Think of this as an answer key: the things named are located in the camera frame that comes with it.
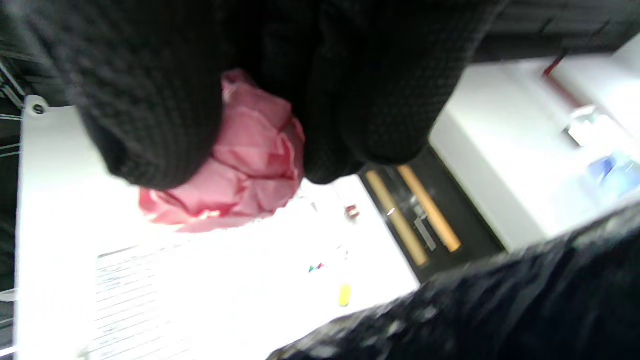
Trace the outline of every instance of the white counter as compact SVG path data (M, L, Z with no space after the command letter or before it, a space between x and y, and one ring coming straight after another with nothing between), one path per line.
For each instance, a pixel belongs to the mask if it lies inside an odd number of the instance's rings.
M29 97L26 108L36 103L43 100ZM162 251L152 270L160 310L195 359L263 359L335 317L418 286L357 177L304 183L304 199L259 224L178 235L143 220L137 190L107 175L73 108L27 114L21 162L20 360L85 356L97 326L97 258L135 245L153 252L183 244ZM359 207L357 225L345 219L345 202ZM349 249L348 268L334 260L340 245ZM318 262L329 266L308 273ZM345 308L344 281L353 287Z
M429 137L508 251L615 208L584 174L605 152L577 147L563 134L572 109L542 78L551 62L469 67Z

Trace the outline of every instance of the white table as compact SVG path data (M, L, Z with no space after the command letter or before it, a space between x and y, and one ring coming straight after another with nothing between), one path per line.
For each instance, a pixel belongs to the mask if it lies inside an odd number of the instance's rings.
M34 114L35 104L45 114ZM20 360L89 357L100 307L97 259L130 247L155 254L156 309L172 323L168 336L179 337L193 359L264 359L335 317L418 286L357 177L304 183L305 199L258 224L174 234L142 219L137 189L107 174L74 108L49 108L31 96L26 109L17 229ZM359 207L357 225L344 218L345 202ZM334 261L340 245L349 249L346 263ZM308 273L323 261L329 266ZM342 308L344 281L353 294Z

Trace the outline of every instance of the red pipe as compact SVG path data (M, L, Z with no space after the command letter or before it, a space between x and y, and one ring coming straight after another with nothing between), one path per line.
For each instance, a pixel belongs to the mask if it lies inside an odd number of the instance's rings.
M582 101L578 100L569 90L567 90L560 82L554 78L551 73L560 65L560 63L564 60L565 55L558 56L549 67L542 72L542 77L547 80L549 85L559 93L559 95L569 103L569 105L575 109L581 108L583 106L587 106L588 104L584 104Z

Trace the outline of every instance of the black plastic bag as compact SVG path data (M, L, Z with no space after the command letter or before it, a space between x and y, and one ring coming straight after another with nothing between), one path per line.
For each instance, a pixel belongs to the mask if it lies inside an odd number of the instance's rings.
M269 360L638 359L639 211L439 274Z

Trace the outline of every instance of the screw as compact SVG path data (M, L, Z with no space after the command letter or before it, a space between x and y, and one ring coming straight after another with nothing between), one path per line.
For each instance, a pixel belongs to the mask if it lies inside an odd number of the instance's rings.
M42 115L42 114L44 114L44 107L42 105L34 105L33 106L33 112L38 114L38 115Z

